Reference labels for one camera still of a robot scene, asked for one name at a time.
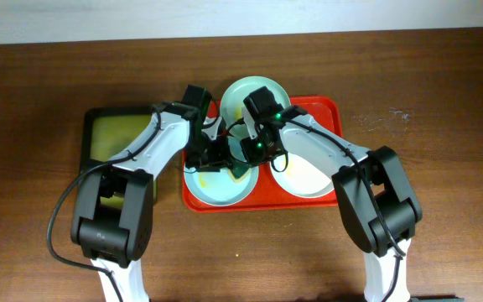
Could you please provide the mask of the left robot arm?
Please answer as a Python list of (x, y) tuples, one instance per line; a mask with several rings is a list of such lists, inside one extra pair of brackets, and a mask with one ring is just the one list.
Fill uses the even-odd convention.
[(179, 102), (151, 108), (147, 127), (106, 161), (90, 159), (77, 189), (70, 239), (90, 259), (108, 301), (147, 301), (140, 259), (153, 228), (154, 180), (179, 151), (190, 171), (230, 167), (219, 122), (206, 119), (211, 94), (188, 86)]

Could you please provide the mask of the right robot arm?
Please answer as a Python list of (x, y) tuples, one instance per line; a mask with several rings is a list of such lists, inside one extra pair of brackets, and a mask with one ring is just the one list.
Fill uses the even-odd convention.
[(284, 107), (265, 86), (243, 99), (250, 165), (298, 155), (332, 181), (343, 226), (364, 254), (367, 301), (409, 301), (407, 251), (421, 205), (397, 153), (361, 147), (322, 127), (304, 108)]

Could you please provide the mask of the green and yellow sponge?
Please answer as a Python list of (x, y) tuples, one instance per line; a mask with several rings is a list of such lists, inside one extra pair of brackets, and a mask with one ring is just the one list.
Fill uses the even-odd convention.
[(235, 184), (238, 184), (250, 174), (250, 169), (246, 164), (233, 164), (228, 170), (228, 175)]

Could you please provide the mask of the light blue plate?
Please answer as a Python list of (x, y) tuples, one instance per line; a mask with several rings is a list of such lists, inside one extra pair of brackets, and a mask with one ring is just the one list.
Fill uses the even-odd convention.
[(184, 166), (184, 182), (190, 194), (209, 206), (231, 206), (248, 197), (256, 187), (259, 168), (240, 168), (239, 160), (245, 161), (240, 139), (228, 136), (230, 155), (234, 157), (235, 171), (243, 172), (235, 178), (232, 169), (222, 168), (219, 172), (197, 172), (196, 168)]

